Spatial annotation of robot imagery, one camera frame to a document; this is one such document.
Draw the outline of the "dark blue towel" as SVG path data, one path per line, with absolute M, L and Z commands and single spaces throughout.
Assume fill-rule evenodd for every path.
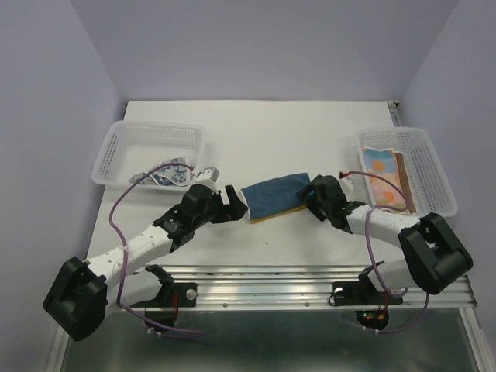
M 250 223 L 258 223 L 305 208 L 297 193 L 310 184 L 308 173 L 289 174 L 241 189 Z

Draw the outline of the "white blue print towel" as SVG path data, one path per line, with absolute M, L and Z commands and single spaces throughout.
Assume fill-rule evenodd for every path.
M 187 157 L 175 157 L 169 160 L 161 160 L 159 164 L 162 168 L 145 177 L 146 172 L 133 175 L 129 183 L 134 184 L 139 181 L 140 185 L 154 186 L 159 188 L 186 187 L 192 179 L 193 167 Z

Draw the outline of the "orange pastel patterned towel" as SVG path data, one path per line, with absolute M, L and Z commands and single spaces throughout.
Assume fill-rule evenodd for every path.
M 396 154 L 392 149 L 364 147 L 362 152 L 367 173 L 382 177 L 401 190 Z M 406 207 L 404 197 L 389 183 L 377 177 L 370 177 L 369 180 L 376 204 Z

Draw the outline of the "orange brown bear towel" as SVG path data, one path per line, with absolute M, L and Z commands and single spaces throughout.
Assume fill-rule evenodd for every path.
M 408 202 L 408 211 L 410 214 L 414 214 L 416 213 L 416 207 L 414 198 L 412 197 L 404 155 L 396 151 L 394 151 L 393 154 L 396 161 L 396 167 L 398 169 L 398 180 L 400 183 L 400 187 L 403 195 L 406 197 Z

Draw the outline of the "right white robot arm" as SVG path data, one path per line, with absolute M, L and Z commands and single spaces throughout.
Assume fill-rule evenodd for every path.
M 327 220 L 336 229 L 365 237 L 370 266 L 360 273 L 356 284 L 356 292 L 365 302 L 374 302 L 387 291 L 409 288 L 437 295 L 474 266 L 472 256 L 437 213 L 415 217 L 349 201 L 333 176 L 317 176 L 296 196 L 319 221 Z M 403 258 L 376 261 L 373 238 L 397 247 Z

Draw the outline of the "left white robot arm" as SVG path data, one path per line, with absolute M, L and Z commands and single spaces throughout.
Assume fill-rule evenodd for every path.
M 239 221 L 248 208 L 233 186 L 226 186 L 226 194 L 229 201 L 224 203 L 219 192 L 195 184 L 179 204 L 129 242 L 87 260 L 72 257 L 65 261 L 43 309 L 73 341 L 82 341 L 113 309 L 129 309 L 122 298 L 124 281 L 139 269 L 156 278 L 146 286 L 148 299 L 155 305 L 177 307 L 185 295 L 175 289 L 172 276 L 152 262 L 190 242 L 196 230 L 208 223 Z

